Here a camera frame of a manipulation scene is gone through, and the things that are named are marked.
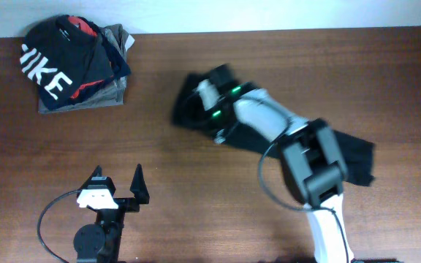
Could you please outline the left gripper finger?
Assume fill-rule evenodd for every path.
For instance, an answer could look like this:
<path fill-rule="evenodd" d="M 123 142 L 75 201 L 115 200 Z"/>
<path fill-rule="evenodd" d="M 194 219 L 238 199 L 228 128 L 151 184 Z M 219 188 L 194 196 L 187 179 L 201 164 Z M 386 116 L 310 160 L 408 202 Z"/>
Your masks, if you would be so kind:
<path fill-rule="evenodd" d="M 150 202 L 150 194 L 145 183 L 141 164 L 138 164 L 136 170 L 134 171 L 134 176 L 129 190 L 133 193 L 133 196 L 138 204 L 147 205 Z"/>
<path fill-rule="evenodd" d="M 88 179 L 81 185 L 80 189 L 99 189 L 103 188 L 103 176 L 102 168 L 100 165 L 97 165 Z"/>

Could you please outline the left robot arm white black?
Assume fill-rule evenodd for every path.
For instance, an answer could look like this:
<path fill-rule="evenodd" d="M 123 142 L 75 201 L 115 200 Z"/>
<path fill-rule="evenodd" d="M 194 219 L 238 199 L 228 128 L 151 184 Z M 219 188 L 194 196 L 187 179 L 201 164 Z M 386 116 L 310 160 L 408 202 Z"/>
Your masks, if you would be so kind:
<path fill-rule="evenodd" d="M 96 167 L 80 187 L 77 203 L 96 213 L 96 220 L 78 229 L 73 238 L 77 262 L 117 262 L 127 213 L 138 213 L 150 202 L 143 168 L 137 165 L 129 190 L 132 197 L 115 197 L 113 179 Z"/>

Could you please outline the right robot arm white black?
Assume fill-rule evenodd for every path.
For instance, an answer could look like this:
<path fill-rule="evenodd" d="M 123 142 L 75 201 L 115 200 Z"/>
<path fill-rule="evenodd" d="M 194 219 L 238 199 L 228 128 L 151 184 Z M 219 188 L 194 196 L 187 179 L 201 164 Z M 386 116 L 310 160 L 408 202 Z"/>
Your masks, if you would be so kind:
<path fill-rule="evenodd" d="M 259 185 L 276 204 L 306 214 L 314 261 L 353 262 L 342 213 L 348 170 L 328 124 L 288 110 L 253 82 L 240 83 L 225 65 L 209 71 L 192 93 L 202 103 L 202 124 L 215 142 L 235 138 L 248 146 L 255 136 L 264 145 L 257 167 Z M 279 199 L 264 181 L 263 165 L 271 151 L 276 152 L 284 184 L 297 206 Z"/>

